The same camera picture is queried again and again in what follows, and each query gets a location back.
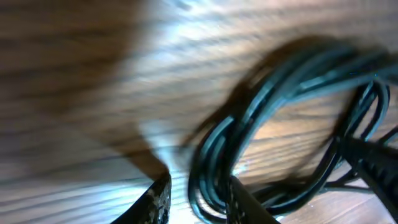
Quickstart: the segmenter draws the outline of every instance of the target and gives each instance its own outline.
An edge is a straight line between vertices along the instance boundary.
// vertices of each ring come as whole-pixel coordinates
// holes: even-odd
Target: wooden surface
[[[270,50],[309,34],[398,48],[395,0],[0,1],[0,223],[109,223]],[[396,124],[397,93],[378,132]],[[310,172],[350,93],[282,109],[236,167],[246,184]],[[330,193],[282,223],[392,223],[374,196]]]

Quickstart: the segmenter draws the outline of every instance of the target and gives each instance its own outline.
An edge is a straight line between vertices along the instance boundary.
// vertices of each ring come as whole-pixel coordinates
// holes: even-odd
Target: cable bundle
[[[211,209],[224,215],[225,188],[234,165],[256,131],[279,108],[356,87],[358,92],[353,103],[313,174],[300,180],[270,183],[253,196],[271,215],[278,216],[294,212],[316,194],[332,190],[371,193],[368,188],[346,185],[359,178],[353,170],[336,181],[326,180],[343,161],[338,153],[338,141],[354,134],[376,99],[376,111],[360,138],[367,141],[381,124],[390,100],[386,83],[397,83],[397,71],[398,60],[386,50],[359,50],[336,39],[320,40],[291,55],[256,82],[246,100],[230,106],[229,113],[212,126],[200,143],[188,182],[188,199],[195,215],[206,223],[226,222],[225,218],[201,207],[197,190]],[[379,142],[388,143],[397,132],[397,128],[393,129]]]

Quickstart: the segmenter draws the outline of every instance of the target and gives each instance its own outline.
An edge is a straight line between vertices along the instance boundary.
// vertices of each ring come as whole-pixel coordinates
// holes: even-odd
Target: black wire
[[[360,52],[351,44],[335,39],[315,42],[291,56],[259,80],[250,89],[247,100],[236,102],[230,113],[214,124],[202,140],[188,181],[188,199],[195,215],[206,223],[225,223],[225,218],[202,208],[198,193],[210,208],[225,214],[224,188],[234,165],[259,127],[279,108],[356,87],[359,88],[353,103],[314,173],[305,181],[274,182],[253,195],[271,215],[282,215],[299,209],[316,194],[328,191],[371,193],[367,188],[346,185],[359,178],[353,170],[334,182],[326,180],[343,162],[336,146],[338,141],[354,134],[376,99],[375,113],[361,139],[367,141],[384,119],[390,98],[384,83],[397,80],[397,69],[397,60],[384,49]],[[396,132],[387,134],[381,141],[388,142]]]

